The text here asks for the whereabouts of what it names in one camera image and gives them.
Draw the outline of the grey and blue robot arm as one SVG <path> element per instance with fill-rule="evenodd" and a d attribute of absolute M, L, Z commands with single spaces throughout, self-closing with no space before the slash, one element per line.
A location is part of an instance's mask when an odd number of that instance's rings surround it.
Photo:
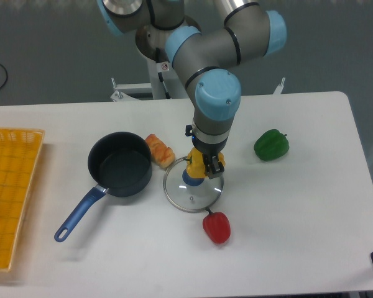
<path fill-rule="evenodd" d="M 113 32 L 145 29 L 150 59 L 167 62 L 175 71 L 195 108 L 186 135 L 201 153 L 204 174 L 211 179 L 224 172 L 219 154 L 241 100 L 241 84 L 229 69 L 277 52 L 287 41 L 283 17 L 264 10 L 258 1 L 215 5 L 223 27 L 205 35 L 188 21 L 183 1 L 98 1 Z"/>

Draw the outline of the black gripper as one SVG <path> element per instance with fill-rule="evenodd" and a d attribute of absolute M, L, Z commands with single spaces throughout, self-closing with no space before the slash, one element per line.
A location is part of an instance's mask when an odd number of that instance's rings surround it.
<path fill-rule="evenodd" d="M 191 137 L 193 146 L 203 154 L 205 175 L 209 179 L 214 179 L 215 173 L 224 172 L 224 156 L 218 155 L 218 153 L 226 145 L 227 132 L 219 135 L 209 135 L 201 131 L 196 125 L 189 124 L 185 127 L 185 135 Z"/>

